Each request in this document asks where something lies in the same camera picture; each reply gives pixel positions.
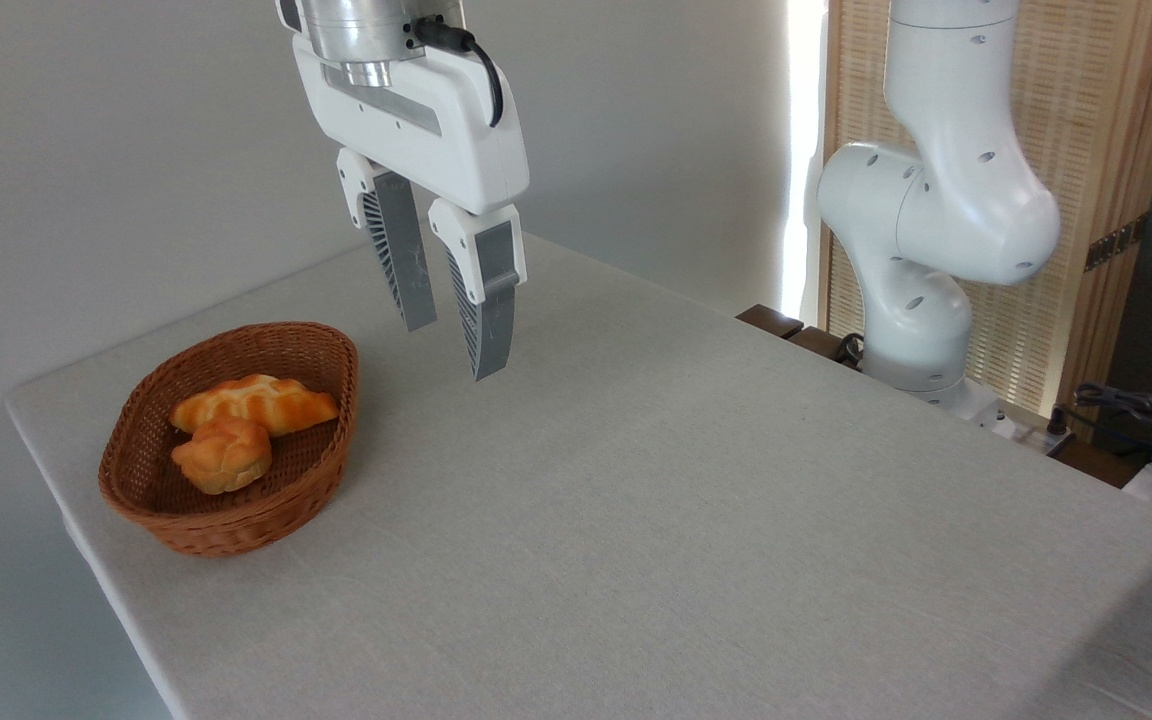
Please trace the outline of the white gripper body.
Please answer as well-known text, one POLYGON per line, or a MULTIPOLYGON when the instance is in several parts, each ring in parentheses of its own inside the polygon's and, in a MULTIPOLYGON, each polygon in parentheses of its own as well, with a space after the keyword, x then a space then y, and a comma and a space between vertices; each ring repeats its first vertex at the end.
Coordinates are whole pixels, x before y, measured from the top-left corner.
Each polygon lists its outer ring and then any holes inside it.
POLYGON ((511 204, 530 184, 515 96, 490 124, 492 85, 480 60, 429 50, 393 61, 391 86, 353 86, 342 69, 291 38, 308 105, 326 137, 476 215, 511 204))

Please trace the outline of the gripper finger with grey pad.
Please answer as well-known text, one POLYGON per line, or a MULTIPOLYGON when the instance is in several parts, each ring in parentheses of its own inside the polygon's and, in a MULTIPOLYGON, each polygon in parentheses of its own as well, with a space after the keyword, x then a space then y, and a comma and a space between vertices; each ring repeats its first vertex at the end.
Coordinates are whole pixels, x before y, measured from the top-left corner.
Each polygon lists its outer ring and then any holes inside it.
POLYGON ((473 215, 435 199, 430 227, 444 242, 475 381, 506 367, 515 328, 517 286, 526 281, 524 241, 515 205, 473 215))
POLYGON ((335 167, 353 225, 374 247, 406 329, 414 332, 435 323, 433 285, 411 182, 351 149, 339 150, 335 167))

